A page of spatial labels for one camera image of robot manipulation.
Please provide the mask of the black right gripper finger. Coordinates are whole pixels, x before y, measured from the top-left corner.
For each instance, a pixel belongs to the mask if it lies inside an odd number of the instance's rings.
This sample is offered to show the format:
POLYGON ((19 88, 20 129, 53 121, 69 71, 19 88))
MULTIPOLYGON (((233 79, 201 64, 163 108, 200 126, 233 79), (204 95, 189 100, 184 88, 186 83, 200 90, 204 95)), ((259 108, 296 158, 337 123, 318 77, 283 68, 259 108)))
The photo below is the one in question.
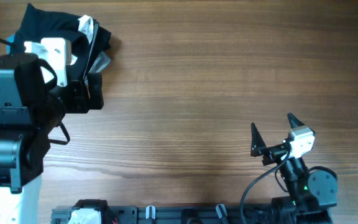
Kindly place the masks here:
POLYGON ((252 157, 258 157, 264 155, 266 152, 267 146, 257 129, 255 123, 251 123, 251 151, 250 155, 252 157))
POLYGON ((290 123, 291 128, 298 128, 304 126, 305 124, 300 121, 293 113, 287 114, 288 121, 290 123))

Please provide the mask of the black t-shirt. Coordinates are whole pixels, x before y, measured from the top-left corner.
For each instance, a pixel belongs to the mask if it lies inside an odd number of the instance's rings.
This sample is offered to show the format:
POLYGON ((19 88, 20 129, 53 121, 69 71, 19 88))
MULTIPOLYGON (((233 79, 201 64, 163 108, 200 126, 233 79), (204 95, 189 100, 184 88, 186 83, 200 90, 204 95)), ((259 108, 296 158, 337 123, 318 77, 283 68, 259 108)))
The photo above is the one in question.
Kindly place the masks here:
POLYGON ((30 52, 46 60, 57 74, 57 85, 83 76, 88 59, 88 39, 78 32, 82 16, 44 11, 28 3, 10 54, 30 52))

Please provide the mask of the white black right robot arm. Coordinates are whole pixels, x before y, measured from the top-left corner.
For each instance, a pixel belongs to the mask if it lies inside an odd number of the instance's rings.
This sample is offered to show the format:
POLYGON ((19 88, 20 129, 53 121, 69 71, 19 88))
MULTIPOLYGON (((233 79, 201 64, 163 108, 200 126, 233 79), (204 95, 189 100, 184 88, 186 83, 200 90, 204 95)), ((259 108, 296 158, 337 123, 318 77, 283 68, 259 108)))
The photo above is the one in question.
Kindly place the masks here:
POLYGON ((330 208, 337 205, 337 174, 324 166, 307 167, 303 156, 313 149, 315 131, 294 114, 287 114, 290 130, 282 143, 268 147, 254 123, 251 124, 252 157, 262 157, 270 170, 257 177, 246 188, 273 174, 279 187, 286 193, 269 204, 240 202, 241 222, 251 223, 332 223, 330 208))

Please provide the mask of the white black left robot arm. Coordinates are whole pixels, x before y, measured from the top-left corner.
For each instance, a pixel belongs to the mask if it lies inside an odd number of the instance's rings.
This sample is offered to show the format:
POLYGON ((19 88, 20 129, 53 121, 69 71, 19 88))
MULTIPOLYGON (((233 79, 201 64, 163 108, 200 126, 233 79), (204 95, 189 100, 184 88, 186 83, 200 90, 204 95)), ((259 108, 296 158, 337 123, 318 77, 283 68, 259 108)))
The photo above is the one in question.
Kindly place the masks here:
POLYGON ((70 142, 64 116, 102 107, 99 73, 60 87, 40 73, 0 70, 0 223, 37 223, 44 157, 70 142))

